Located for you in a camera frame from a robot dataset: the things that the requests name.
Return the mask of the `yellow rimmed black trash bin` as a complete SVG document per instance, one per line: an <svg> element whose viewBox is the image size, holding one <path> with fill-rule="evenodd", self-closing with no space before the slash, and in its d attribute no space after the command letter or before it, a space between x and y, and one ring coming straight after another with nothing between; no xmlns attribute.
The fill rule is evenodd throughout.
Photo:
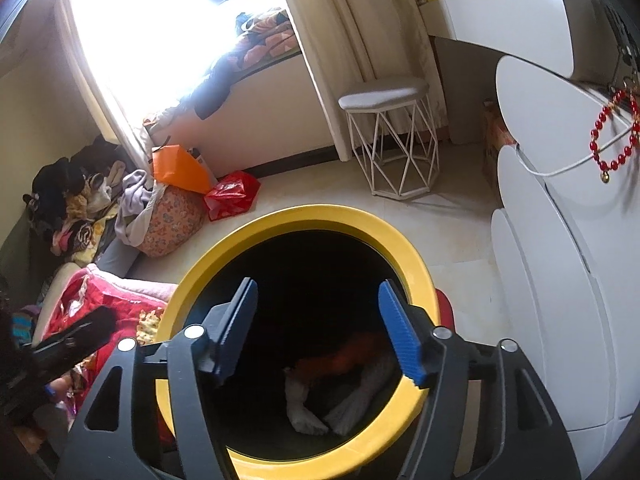
<svg viewBox="0 0 640 480"><path fill-rule="evenodd" d="M383 326L378 288L392 281L409 304L438 313L420 254L386 221L340 205L282 209L216 243L178 284L158 338L201 322L231 299L244 278L258 286L258 307L241 359L221 392L205 403L220 422L242 479L337 479L372 464L408 430L425 396L394 375L347 437L306 437L284 410L284 371L325 356L351 336Z"/></svg>

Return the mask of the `red floral blanket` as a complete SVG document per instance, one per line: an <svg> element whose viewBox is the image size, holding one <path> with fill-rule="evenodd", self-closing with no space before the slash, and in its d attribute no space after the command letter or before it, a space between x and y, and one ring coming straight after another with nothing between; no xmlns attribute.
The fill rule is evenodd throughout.
<svg viewBox="0 0 640 480"><path fill-rule="evenodd" d="M66 330L98 307L115 313L115 331L101 348L78 362L72 369L76 385L67 390L67 408L77 413L85 398L122 338L134 338L138 344L150 344L177 286L172 283L132 280L100 270L91 263L76 271L53 304L43 336Z"/></svg>

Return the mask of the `floral fabric laundry basket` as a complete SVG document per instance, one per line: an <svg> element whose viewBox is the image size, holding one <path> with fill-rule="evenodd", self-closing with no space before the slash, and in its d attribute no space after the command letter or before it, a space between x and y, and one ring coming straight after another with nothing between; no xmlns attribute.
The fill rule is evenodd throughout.
<svg viewBox="0 0 640 480"><path fill-rule="evenodd" d="M167 256L198 232L205 218L200 194L168 186L153 206L148 229L137 250L150 258Z"/></svg>

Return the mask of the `red plastic bag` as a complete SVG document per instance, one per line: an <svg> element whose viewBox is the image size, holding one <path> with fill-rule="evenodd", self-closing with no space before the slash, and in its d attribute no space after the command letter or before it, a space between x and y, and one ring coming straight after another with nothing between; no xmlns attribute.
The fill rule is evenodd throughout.
<svg viewBox="0 0 640 480"><path fill-rule="evenodd" d="M259 189L260 182L248 172L227 174L204 196L209 220L217 221L249 211Z"/></svg>

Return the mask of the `white rounded drawer cabinet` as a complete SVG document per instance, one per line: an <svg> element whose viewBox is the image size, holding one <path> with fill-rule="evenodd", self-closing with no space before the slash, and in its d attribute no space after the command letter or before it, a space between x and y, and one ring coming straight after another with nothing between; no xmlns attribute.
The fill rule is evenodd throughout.
<svg viewBox="0 0 640 480"><path fill-rule="evenodd" d="M639 404L639 153L624 110L518 58L497 66L513 143L492 244L514 338L589 476Z"/></svg>

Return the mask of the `orange paper bag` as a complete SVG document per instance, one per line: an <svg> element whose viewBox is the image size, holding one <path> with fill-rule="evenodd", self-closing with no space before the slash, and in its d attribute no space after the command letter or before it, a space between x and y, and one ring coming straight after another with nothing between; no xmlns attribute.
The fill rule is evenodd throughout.
<svg viewBox="0 0 640 480"><path fill-rule="evenodd" d="M165 145L152 154L157 182L205 195L214 186L205 168L182 146Z"/></svg>

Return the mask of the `pile of dark clothes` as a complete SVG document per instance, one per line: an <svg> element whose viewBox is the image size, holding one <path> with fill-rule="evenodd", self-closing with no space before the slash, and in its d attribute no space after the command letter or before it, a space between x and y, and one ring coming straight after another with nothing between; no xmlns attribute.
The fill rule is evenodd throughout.
<svg viewBox="0 0 640 480"><path fill-rule="evenodd" d="M101 138L43 166L23 196L30 229L57 257L96 249L131 168L126 151Z"/></svg>

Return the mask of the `dark navy jacket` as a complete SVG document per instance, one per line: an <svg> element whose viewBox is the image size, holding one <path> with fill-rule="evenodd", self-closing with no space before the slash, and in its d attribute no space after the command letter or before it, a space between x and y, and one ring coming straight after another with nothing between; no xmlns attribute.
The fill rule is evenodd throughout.
<svg viewBox="0 0 640 480"><path fill-rule="evenodd" d="M206 77L191 94L190 101L194 113L205 120L216 113L230 96L236 81L236 58L220 58Z"/></svg>

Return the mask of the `orange floral quilt on sill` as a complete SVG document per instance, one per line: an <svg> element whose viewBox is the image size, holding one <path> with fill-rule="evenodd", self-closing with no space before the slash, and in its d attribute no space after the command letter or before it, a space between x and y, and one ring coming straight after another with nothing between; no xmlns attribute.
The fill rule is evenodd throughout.
<svg viewBox="0 0 640 480"><path fill-rule="evenodd" d="M254 15L241 25L241 33L229 56L237 70L249 70L299 50L288 11L272 9Z"/></svg>

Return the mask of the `cream window curtain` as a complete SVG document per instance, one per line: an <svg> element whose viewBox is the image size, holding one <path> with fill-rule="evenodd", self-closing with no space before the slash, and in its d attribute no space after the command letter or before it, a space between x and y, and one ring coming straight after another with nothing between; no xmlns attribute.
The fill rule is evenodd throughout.
<svg viewBox="0 0 640 480"><path fill-rule="evenodd" d="M435 128L448 113L436 58L416 0L285 0L338 158L352 158L338 99L356 84L391 76L427 82Z"/></svg>

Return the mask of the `white desk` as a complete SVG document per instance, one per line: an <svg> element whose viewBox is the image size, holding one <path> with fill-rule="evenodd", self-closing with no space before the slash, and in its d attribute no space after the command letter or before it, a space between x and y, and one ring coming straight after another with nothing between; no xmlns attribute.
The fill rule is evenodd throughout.
<svg viewBox="0 0 640 480"><path fill-rule="evenodd" d="M434 0L427 32L520 58L569 80L607 84L618 49L601 0Z"/></svg>

